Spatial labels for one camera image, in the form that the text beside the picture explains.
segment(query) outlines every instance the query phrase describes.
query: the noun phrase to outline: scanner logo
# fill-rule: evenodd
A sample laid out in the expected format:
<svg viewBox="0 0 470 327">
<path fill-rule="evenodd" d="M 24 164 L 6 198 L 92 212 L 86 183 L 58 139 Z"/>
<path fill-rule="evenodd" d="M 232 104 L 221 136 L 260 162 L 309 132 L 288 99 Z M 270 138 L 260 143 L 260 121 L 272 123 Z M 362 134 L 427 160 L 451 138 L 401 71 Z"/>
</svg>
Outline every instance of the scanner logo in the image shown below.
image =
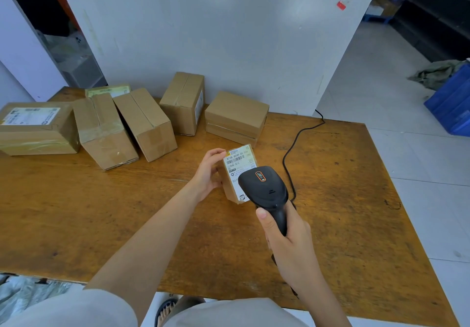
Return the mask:
<svg viewBox="0 0 470 327">
<path fill-rule="evenodd" d="M 266 178 L 264 177 L 264 175 L 261 171 L 256 171 L 255 174 L 258 177 L 259 181 L 262 181 L 262 182 L 266 181 Z"/>
</svg>

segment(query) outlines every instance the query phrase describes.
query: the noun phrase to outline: wooden table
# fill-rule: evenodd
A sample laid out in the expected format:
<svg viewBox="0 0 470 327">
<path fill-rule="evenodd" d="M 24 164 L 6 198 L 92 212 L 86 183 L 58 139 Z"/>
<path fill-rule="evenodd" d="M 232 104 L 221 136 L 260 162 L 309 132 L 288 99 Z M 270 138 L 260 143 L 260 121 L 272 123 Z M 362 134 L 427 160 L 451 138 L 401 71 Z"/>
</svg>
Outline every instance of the wooden table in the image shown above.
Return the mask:
<svg viewBox="0 0 470 327">
<path fill-rule="evenodd" d="M 287 183 L 284 153 L 298 130 L 319 122 L 269 113 L 254 150 L 259 165 L 273 166 Z M 206 133 L 203 123 L 195 137 L 177 136 L 176 151 L 107 172 L 83 149 L 0 157 L 0 270 L 89 281 L 191 179 L 207 150 L 238 146 Z M 347 315 L 458 326 L 365 125 L 327 120 L 302 133 L 287 166 L 298 212 L 312 226 L 321 269 Z M 197 206 L 158 289 L 267 296 L 304 308 L 271 261 L 254 205 L 236 205 L 221 189 Z"/>
</svg>

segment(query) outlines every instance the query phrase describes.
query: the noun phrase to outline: black barcode scanner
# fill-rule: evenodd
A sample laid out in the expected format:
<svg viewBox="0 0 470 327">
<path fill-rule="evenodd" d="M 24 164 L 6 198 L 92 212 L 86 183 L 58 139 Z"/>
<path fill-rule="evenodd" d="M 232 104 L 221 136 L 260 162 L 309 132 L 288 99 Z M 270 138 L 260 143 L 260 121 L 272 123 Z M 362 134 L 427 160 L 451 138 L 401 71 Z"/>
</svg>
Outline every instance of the black barcode scanner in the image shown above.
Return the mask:
<svg viewBox="0 0 470 327">
<path fill-rule="evenodd" d="M 238 177 L 238 184 L 256 207 L 262 207 L 273 216 L 282 235 L 287 234 L 284 205 L 289 199 L 286 185 L 271 166 L 259 166 Z"/>
</svg>

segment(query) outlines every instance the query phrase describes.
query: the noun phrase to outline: white sleeve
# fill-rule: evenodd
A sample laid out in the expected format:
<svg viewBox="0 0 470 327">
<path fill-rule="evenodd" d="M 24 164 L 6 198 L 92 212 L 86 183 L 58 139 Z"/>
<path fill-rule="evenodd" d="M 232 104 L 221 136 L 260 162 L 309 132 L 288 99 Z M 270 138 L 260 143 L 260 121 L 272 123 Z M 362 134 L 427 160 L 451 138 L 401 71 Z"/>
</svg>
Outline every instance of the white sleeve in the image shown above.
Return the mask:
<svg viewBox="0 0 470 327">
<path fill-rule="evenodd" d="M 41 301 L 2 327 L 137 327 L 132 307 L 104 290 L 83 290 Z"/>
</svg>

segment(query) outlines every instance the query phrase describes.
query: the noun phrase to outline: hand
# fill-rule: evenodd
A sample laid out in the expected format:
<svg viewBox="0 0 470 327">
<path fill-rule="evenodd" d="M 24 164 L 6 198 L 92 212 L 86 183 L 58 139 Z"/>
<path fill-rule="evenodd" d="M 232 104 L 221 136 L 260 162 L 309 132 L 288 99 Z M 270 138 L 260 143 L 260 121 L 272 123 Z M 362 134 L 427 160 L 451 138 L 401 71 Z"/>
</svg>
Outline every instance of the hand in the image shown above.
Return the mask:
<svg viewBox="0 0 470 327">
<path fill-rule="evenodd" d="M 322 279 L 322 275 L 312 243 L 310 225 L 299 216 L 291 201 L 286 202 L 284 209 L 287 215 L 285 237 L 268 211 L 258 208 L 256 215 L 263 226 L 268 247 L 273 251 L 282 278 L 302 299 L 310 294 L 312 286 Z"/>
<path fill-rule="evenodd" d="M 214 189 L 222 186 L 222 182 L 212 181 L 211 177 L 217 172 L 216 167 L 212 167 L 215 163 L 222 160 L 226 156 L 224 149 L 212 149 L 204 155 L 203 161 L 199 164 L 196 174 L 189 182 L 196 191 L 197 199 L 201 202 Z"/>
</svg>

